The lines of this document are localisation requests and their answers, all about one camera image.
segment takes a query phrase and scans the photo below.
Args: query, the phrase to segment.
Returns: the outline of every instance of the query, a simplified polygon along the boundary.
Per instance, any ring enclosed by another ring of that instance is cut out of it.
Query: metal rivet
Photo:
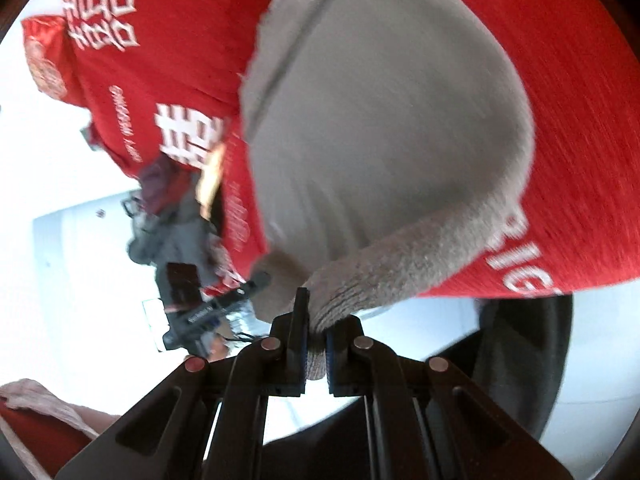
[[[280,340],[277,337],[265,337],[260,346],[264,350],[277,350],[280,348]]]
[[[359,335],[353,340],[353,345],[360,350],[369,350],[373,346],[373,339],[365,335]]]
[[[429,368],[434,372],[446,372],[449,369],[449,361],[442,357],[432,357],[429,359]]]
[[[202,370],[207,362],[202,357],[189,357],[184,362],[184,367],[188,372],[194,373]]]

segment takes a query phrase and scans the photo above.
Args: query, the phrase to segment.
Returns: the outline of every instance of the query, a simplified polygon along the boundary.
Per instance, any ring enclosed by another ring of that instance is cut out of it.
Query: screw
[[[280,340],[277,337],[265,337],[260,346],[264,350],[277,350],[280,348]]]
[[[201,357],[189,357],[184,362],[184,367],[188,372],[194,373],[202,370],[206,363],[207,362]]]
[[[360,350],[369,350],[373,346],[373,339],[365,335],[359,335],[353,340],[353,345]]]
[[[449,369],[449,361],[442,357],[432,357],[429,359],[429,368],[434,372],[446,372]]]

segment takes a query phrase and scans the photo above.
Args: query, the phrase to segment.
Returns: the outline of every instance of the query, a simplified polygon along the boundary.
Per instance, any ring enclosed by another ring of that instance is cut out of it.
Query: red fabric
[[[622,33],[598,0],[462,1],[523,79],[535,161],[526,221],[512,219],[504,243],[428,294],[513,297],[638,277],[640,64]],[[518,248],[540,255],[495,259]]]
[[[91,442],[84,433],[52,416],[9,409],[1,397],[0,416],[52,478]]]
[[[120,168],[137,177],[162,150],[199,169],[238,113],[271,0],[64,1],[95,130]]]
[[[86,107],[64,17],[31,16],[22,20],[22,36],[27,65],[38,90],[58,101]]]
[[[205,290],[212,296],[224,294],[248,280],[254,262],[268,251],[255,200],[249,147],[244,142],[239,117],[232,121],[225,136],[222,171],[224,222],[222,240],[215,249],[216,260],[222,262],[222,278],[219,284]]]

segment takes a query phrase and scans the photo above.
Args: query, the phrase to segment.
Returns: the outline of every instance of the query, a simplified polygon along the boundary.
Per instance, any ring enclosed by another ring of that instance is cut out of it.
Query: red cloth
[[[91,442],[84,433],[52,416],[12,410],[1,397],[0,416],[52,478]]]
[[[271,0],[64,1],[95,131],[122,171],[137,177],[160,150],[199,169],[238,113]]]
[[[27,65],[38,90],[58,101],[86,107],[64,17],[22,20],[22,36]]]
[[[513,297],[638,277],[640,64],[612,17],[598,0],[462,1],[523,79],[535,161],[504,243],[428,294]]]

